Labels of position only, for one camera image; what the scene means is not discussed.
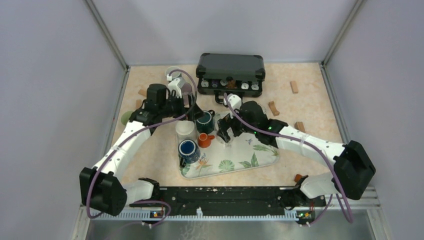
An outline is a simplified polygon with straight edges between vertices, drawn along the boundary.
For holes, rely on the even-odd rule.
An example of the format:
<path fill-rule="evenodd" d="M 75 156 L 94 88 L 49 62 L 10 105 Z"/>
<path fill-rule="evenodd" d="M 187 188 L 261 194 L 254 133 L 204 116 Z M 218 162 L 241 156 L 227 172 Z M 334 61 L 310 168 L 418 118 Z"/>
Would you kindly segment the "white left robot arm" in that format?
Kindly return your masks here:
<path fill-rule="evenodd" d="M 197 96 L 197 92 L 189 93 L 185 103 L 181 89 L 170 89 L 160 83 L 147 88 L 146 99 L 131 113 L 115 144 L 99 162 L 83 168 L 79 174 L 81 202 L 89 218 L 95 218 L 91 209 L 117 216 L 126 205 L 137 201 L 149 207 L 160 202 L 156 181 L 143 178 L 123 185 L 121 179 L 138 149 L 157 127 L 179 120 L 193 121 L 203 114 L 196 103 Z"/>

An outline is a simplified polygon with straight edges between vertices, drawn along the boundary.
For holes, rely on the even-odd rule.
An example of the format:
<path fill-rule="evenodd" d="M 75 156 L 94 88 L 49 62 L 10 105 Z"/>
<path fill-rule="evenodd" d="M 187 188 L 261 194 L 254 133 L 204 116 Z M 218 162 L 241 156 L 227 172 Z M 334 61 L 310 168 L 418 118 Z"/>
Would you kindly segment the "lilac purple mug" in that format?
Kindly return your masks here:
<path fill-rule="evenodd" d="M 192 85 L 189 84 L 188 82 L 185 82 L 184 85 L 181 87 L 181 94 L 184 98 L 188 97 L 189 95 L 192 95 L 193 94 Z"/>

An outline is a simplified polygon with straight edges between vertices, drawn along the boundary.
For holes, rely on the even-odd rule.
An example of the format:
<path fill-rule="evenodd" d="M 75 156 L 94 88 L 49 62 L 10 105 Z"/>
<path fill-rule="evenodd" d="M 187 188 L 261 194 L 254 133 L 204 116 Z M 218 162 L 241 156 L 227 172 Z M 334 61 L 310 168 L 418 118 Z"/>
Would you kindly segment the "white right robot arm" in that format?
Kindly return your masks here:
<path fill-rule="evenodd" d="M 241 134 L 251 134 L 265 146 L 298 153 L 329 169 L 328 173 L 301 178 L 299 189 L 293 192 L 299 206 L 330 194 L 360 200 L 376 173 L 365 148 L 357 141 L 338 143 L 309 135 L 284 121 L 268 118 L 255 101 L 243 103 L 236 98 L 224 100 L 223 105 L 230 113 L 218 120 L 217 134 L 225 143 Z"/>

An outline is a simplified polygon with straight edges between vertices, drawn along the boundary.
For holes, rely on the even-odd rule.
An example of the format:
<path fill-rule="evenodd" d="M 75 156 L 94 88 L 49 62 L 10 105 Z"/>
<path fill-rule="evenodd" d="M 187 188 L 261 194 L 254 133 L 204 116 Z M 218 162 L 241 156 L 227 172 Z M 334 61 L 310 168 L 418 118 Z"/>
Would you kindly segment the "light green mug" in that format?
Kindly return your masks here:
<path fill-rule="evenodd" d="M 129 119 L 132 115 L 132 111 L 127 111 L 125 113 L 122 114 L 121 118 L 120 118 L 120 122 L 123 126 L 126 126 L 127 123 L 129 122 Z"/>

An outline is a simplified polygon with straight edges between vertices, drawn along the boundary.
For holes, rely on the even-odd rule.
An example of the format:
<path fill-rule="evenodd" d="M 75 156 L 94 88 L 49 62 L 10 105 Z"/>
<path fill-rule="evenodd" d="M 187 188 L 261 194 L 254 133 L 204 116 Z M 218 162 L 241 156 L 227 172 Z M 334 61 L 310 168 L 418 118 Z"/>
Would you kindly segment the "light blue dotted mug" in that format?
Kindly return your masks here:
<path fill-rule="evenodd" d="M 179 71 L 178 66 L 170 66 L 165 70 L 165 76 L 170 76 L 172 79 L 181 77 L 182 73 Z"/>

